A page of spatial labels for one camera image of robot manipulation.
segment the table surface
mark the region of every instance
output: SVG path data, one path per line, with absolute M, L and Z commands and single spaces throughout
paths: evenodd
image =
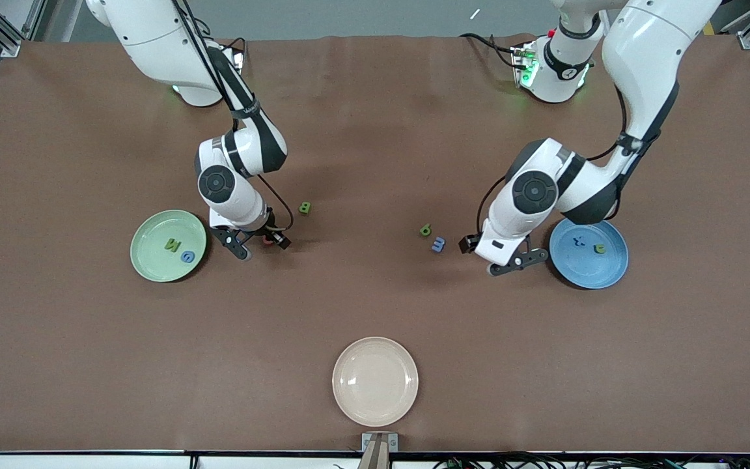
M 750 451 L 750 51 L 700 36 L 686 55 L 607 290 L 545 264 L 491 278 L 456 247 L 525 143 L 613 142 L 604 68 L 542 104 L 456 38 L 250 44 L 290 149 L 268 179 L 312 213 L 286 252 L 215 246 L 155 284 L 129 241 L 161 210 L 206 219 L 193 155 L 226 109 L 183 104 L 116 44 L 24 44 L 0 66 L 0 450 L 357 448 L 331 369 L 382 335 L 419 366 L 388 427 L 408 451 Z

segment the plate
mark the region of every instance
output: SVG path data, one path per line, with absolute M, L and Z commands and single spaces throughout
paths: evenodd
M 419 392 L 419 370 L 407 349 L 384 337 L 367 337 L 346 347 L 331 377 L 340 410 L 366 427 L 395 423 Z
M 598 244 L 603 253 L 596 252 Z M 591 290 L 615 285 L 629 265 L 627 242 L 608 221 L 595 225 L 561 221 L 551 232 L 548 252 L 563 277 Z
M 196 216 L 184 210 L 166 210 L 137 229 L 129 257 L 144 279 L 171 282 L 193 271 L 206 247 L 208 232 Z

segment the black circular joint cap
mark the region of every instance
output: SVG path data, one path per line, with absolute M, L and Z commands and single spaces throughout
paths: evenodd
M 233 172 L 221 164 L 216 164 L 199 176 L 199 192 L 214 204 L 223 204 L 230 199 L 236 179 Z
M 547 173 L 527 171 L 514 179 L 514 206 L 524 214 L 549 210 L 557 200 L 557 185 Z

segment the plate rim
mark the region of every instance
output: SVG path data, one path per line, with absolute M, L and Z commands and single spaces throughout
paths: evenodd
M 182 274 L 181 276 L 178 276 L 174 279 L 169 279 L 169 278 L 155 279 L 150 276 L 146 276 L 146 274 L 144 274 L 140 269 L 138 269 L 137 262 L 135 261 L 135 250 L 134 250 L 135 240 L 137 240 L 138 235 L 141 234 L 143 227 L 146 226 L 146 224 L 149 223 L 152 219 L 155 219 L 159 216 L 164 216 L 164 214 L 170 214 L 173 212 L 179 213 L 179 214 L 187 214 L 188 216 L 192 217 L 195 220 L 194 225 L 197 224 L 198 226 L 201 226 L 201 231 L 203 233 L 203 238 L 204 238 L 204 246 L 203 246 L 202 252 L 196 254 L 196 258 L 193 260 L 193 262 L 190 263 L 190 269 L 187 271 L 187 273 Z M 147 279 L 151 282 L 163 284 L 163 283 L 168 283 L 168 282 L 174 282 L 175 280 L 182 279 L 186 276 L 189 276 L 190 273 L 193 272 L 196 269 L 196 267 L 199 266 L 199 263 L 202 260 L 202 257 L 206 253 L 206 250 L 208 250 L 208 231 L 206 231 L 206 229 L 204 228 L 204 223 L 202 222 L 202 220 L 199 219 L 199 217 L 197 217 L 196 214 L 188 212 L 187 210 L 181 210 L 181 208 L 168 208 L 167 210 L 162 210 L 158 212 L 157 214 L 152 214 L 151 216 L 146 218 L 146 220 L 143 220 L 143 223 L 141 223 L 140 226 L 137 227 L 135 234 L 132 235 L 132 241 L 129 243 L 129 261 L 131 262 L 132 267 L 135 270 L 135 272 L 137 272 L 138 276 L 141 276 L 144 279 Z
M 612 232 L 618 236 L 619 240 L 621 240 L 621 244 L 623 244 L 623 246 L 624 246 L 624 252 L 627 253 L 627 255 L 625 255 L 624 258 L 623 258 L 622 267 L 621 267 L 621 270 L 622 270 L 621 276 L 619 276 L 612 283 L 608 283 L 606 285 L 599 285 L 599 286 L 581 285 L 580 283 L 575 282 L 574 280 L 570 279 L 569 276 L 568 276 L 568 274 L 567 274 L 568 272 L 564 272 L 563 268 L 560 267 L 560 265 L 564 265 L 565 266 L 565 264 L 557 264 L 557 262 L 555 261 L 554 257 L 551 256 L 551 252 L 553 250 L 556 250 L 556 249 L 553 249 L 553 244 L 558 243 L 559 242 L 559 237 L 560 237 L 560 235 L 557 235 L 557 237 L 556 237 L 554 234 L 557 233 L 557 229 L 559 229 L 560 226 L 563 225 L 564 223 L 568 223 L 569 225 L 571 225 L 570 228 L 575 228 L 577 226 L 589 226 L 589 227 L 592 227 L 593 229 L 599 229 L 599 231 L 601 231 L 601 232 L 604 232 L 604 228 L 602 228 L 602 227 L 595 228 L 595 227 L 598 226 L 598 225 L 601 225 L 601 223 L 604 223 L 610 229 L 612 229 Z M 577 285 L 577 286 L 579 286 L 581 288 L 586 288 L 587 290 L 602 290 L 604 288 L 610 288 L 611 286 L 617 284 L 624 277 L 625 273 L 627 273 L 627 270 L 629 268 L 629 263 L 630 263 L 630 248 L 627 245 L 627 240 L 625 240 L 623 234 L 621 234 L 621 231 L 619 231 L 615 227 L 615 225 L 613 225 L 612 223 L 610 223 L 608 220 L 601 220 L 598 223 L 593 223 L 592 225 L 575 225 L 575 223 L 572 223 L 572 220 L 569 220 L 569 219 L 560 220 L 560 223 L 558 223 L 556 226 L 554 226 L 554 229 L 551 230 L 551 234 L 550 234 L 550 236 L 548 238 L 548 255 L 549 255 L 550 259 L 551 259 L 551 263 L 554 265 L 554 268 L 557 269 L 557 271 L 560 272 L 560 275 L 563 276 L 563 278 L 565 278 L 569 282 L 572 282 L 572 284 Z
M 407 406 L 407 409 L 405 409 L 404 412 L 401 412 L 400 415 L 396 416 L 396 418 L 392 419 L 392 421 L 387 421 L 385 423 L 379 423 L 377 425 L 372 424 L 371 421 L 361 421 L 358 418 L 355 418 L 355 416 L 349 415 L 349 412 L 346 411 L 343 404 L 341 404 L 341 401 L 339 397 L 337 397 L 337 372 L 339 372 L 339 365 L 343 357 L 346 356 L 347 353 L 349 353 L 349 350 L 352 350 L 352 348 L 356 347 L 357 345 L 361 344 L 362 342 L 367 341 L 386 341 L 388 344 L 392 345 L 393 347 L 398 348 L 398 350 L 401 350 L 403 353 L 407 354 L 407 357 L 410 359 L 410 365 L 411 365 L 411 375 L 414 378 L 415 385 L 411 387 L 411 392 L 413 392 L 413 398 L 410 400 L 409 406 Z M 347 345 L 345 349 L 343 349 L 342 352 L 340 352 L 339 356 L 337 356 L 337 360 L 334 362 L 334 368 L 331 370 L 331 394 L 334 395 L 334 401 L 337 403 L 337 406 L 340 407 L 341 412 L 345 416 L 348 416 L 349 419 L 354 421 L 358 425 L 364 425 L 364 427 L 372 427 L 372 428 L 378 428 L 378 427 L 386 427 L 386 425 L 392 425 L 395 422 L 399 421 L 400 419 L 404 418 L 405 415 L 407 415 L 408 412 L 410 412 L 410 409 L 413 408 L 413 405 L 416 403 L 416 398 L 419 397 L 419 366 L 416 365 L 416 360 L 413 358 L 413 355 L 410 354 L 410 352 L 405 348 L 403 345 L 399 344 L 398 341 L 393 341 L 393 339 L 390 339 L 388 337 L 383 337 L 380 335 L 372 335 L 369 337 L 364 337 L 362 339 L 357 339 L 357 341 L 352 342 L 351 344 Z

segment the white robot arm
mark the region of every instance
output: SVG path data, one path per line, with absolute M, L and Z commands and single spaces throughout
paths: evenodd
M 518 247 L 554 208 L 578 225 L 598 223 L 613 214 L 621 190 L 659 136 L 673 106 L 678 93 L 676 71 L 684 52 L 720 2 L 627 2 L 604 40 L 602 53 L 630 115 L 609 161 L 596 166 L 553 139 L 529 143 L 508 170 L 482 232 L 460 242 L 462 252 L 475 251 L 490 261 L 489 271 L 495 276 L 521 270 L 547 259 L 542 249 L 529 246 L 520 252 Z
M 206 140 L 196 153 L 199 193 L 210 206 L 210 227 L 239 259 L 244 241 L 262 235 L 285 249 L 290 241 L 271 208 L 247 179 L 280 169 L 285 139 L 262 110 L 233 64 L 232 50 L 201 38 L 187 3 L 177 0 L 86 0 L 98 21 L 112 27 L 130 59 L 146 76 L 176 87 L 184 101 L 209 106 L 224 99 L 233 126 Z M 244 128 L 238 128 L 239 122 Z

